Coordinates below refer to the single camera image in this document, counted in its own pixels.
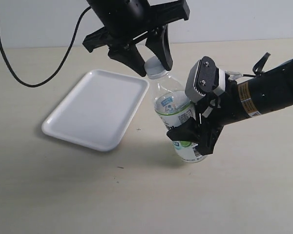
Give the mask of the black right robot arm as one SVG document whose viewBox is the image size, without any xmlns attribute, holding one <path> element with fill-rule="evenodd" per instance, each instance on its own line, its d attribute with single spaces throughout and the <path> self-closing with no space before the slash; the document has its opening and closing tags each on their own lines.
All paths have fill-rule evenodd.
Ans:
<svg viewBox="0 0 293 234">
<path fill-rule="evenodd" d="M 223 71 L 208 56 L 198 60 L 185 88 L 195 116 L 169 129 L 168 138 L 195 143 L 201 155 L 211 155 L 224 126 L 293 105 L 293 58 L 264 72 L 269 56 L 266 53 L 242 83 L 237 80 L 244 74 Z"/>
</svg>

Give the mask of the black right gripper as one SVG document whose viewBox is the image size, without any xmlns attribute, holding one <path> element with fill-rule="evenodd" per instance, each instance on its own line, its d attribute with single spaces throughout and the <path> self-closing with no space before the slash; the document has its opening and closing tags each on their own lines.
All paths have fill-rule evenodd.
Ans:
<svg viewBox="0 0 293 234">
<path fill-rule="evenodd" d="M 194 118 L 189 118 L 180 126 L 168 130 L 167 137 L 172 141 L 198 143 L 196 150 L 201 155 L 211 155 L 224 126 L 244 119 L 237 83 L 228 83 L 219 97 L 213 92 L 206 94 L 197 103 L 196 113 L 202 117 L 199 125 Z"/>
</svg>

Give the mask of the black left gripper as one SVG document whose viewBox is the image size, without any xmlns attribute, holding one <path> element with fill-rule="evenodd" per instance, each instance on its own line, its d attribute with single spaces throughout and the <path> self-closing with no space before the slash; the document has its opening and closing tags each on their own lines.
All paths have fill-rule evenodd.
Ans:
<svg viewBox="0 0 293 234">
<path fill-rule="evenodd" d="M 150 5 L 147 0 L 89 0 L 88 4 L 104 26 L 85 37 L 83 46 L 87 51 L 107 45 L 112 60 L 145 77 L 145 61 L 136 45 L 119 46 L 131 44 L 136 37 L 150 31 L 146 47 L 166 70 L 172 69 L 167 24 L 189 19 L 190 9 L 185 0 L 157 5 Z"/>
</svg>

